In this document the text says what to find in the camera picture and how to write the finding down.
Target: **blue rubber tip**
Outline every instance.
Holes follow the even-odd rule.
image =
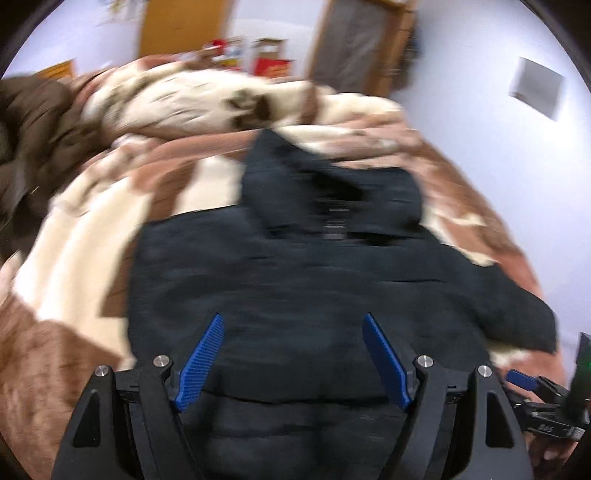
[[[179,412],[184,411],[198,399],[207,374],[222,346],[223,336],[223,319],[220,314],[217,314],[181,371],[178,394],[174,399]]]
[[[530,392],[535,391],[535,389],[538,387],[538,381],[536,378],[518,372],[517,370],[509,370],[505,380]]]
[[[408,393],[408,379],[400,360],[371,315],[363,321],[363,341],[367,347],[388,399],[406,410],[413,402]]]

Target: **brown and cream blanket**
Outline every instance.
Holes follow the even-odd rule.
[[[35,480],[50,477],[94,367],[134,364],[126,300],[139,229],[238,202],[241,159],[257,128],[342,167],[407,169],[422,188],[427,228],[542,295],[494,210],[396,103],[172,60],[150,57],[72,82],[84,121],[107,148],[53,199],[26,261],[15,254],[0,271],[0,432]],[[502,368],[565,380],[560,354],[491,345],[491,355]]]

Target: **silver screw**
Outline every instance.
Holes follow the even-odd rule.
[[[109,367],[106,365],[99,365],[95,368],[95,375],[97,377],[104,377],[107,373],[109,373]]]
[[[420,355],[417,358],[417,363],[423,368],[429,368],[433,366],[433,358],[428,355]]]
[[[170,358],[167,355],[159,355],[154,358],[153,364],[157,367],[166,367],[170,363]]]
[[[478,367],[478,373],[480,373],[484,378],[488,378],[492,375],[492,370],[486,365],[481,365]]]

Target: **white wall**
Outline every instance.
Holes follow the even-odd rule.
[[[591,333],[591,94],[519,0],[420,0],[422,59],[393,98],[507,221],[560,320]],[[566,77],[556,121],[509,96],[519,58]]]
[[[137,57],[141,0],[130,20],[105,23],[102,0],[64,0],[29,36],[6,75],[30,74],[75,59],[76,74]]]
[[[261,37],[284,38],[284,57],[295,60],[293,75],[305,76],[327,0],[236,0],[228,36],[240,35],[250,45]],[[253,52],[246,52],[252,65]]]

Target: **red box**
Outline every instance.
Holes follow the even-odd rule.
[[[257,58],[255,64],[255,75],[275,79],[291,76],[291,62],[293,60],[274,60]]]

